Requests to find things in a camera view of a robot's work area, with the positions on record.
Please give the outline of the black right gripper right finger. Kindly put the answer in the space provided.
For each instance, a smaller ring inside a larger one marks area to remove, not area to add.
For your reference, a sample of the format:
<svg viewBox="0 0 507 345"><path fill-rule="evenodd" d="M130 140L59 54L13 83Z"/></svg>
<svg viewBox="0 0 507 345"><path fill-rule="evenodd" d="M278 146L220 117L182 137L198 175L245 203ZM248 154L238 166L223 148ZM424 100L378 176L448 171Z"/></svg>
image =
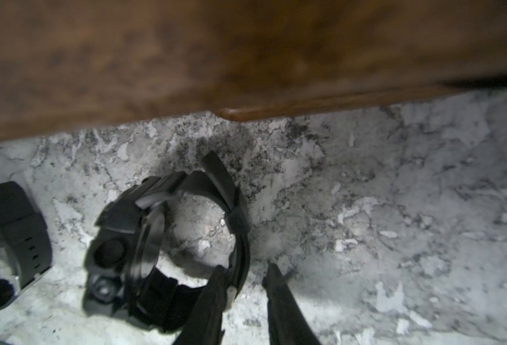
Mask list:
<svg viewBox="0 0 507 345"><path fill-rule="evenodd" d="M269 263L263 287L268 298L270 344L320 344L275 263Z"/></svg>

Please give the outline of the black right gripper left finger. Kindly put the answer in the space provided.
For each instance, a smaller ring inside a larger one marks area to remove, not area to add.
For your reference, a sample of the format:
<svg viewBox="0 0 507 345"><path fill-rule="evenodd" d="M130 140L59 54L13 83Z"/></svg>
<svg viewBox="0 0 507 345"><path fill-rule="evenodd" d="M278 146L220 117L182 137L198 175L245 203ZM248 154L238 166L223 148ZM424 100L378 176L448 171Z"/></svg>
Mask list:
<svg viewBox="0 0 507 345"><path fill-rule="evenodd" d="M227 306L225 272L222 266L213 270L174 345L220 344L224 335L223 312Z"/></svg>

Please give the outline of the wooden watch stand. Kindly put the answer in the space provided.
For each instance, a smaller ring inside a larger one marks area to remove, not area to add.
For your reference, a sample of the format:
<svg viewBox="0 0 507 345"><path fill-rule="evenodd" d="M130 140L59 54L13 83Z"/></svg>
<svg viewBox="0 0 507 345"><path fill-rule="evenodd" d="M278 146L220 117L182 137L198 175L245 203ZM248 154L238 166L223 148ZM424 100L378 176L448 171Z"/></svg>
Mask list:
<svg viewBox="0 0 507 345"><path fill-rule="evenodd" d="M507 85L507 1L0 1L0 141Z"/></svg>

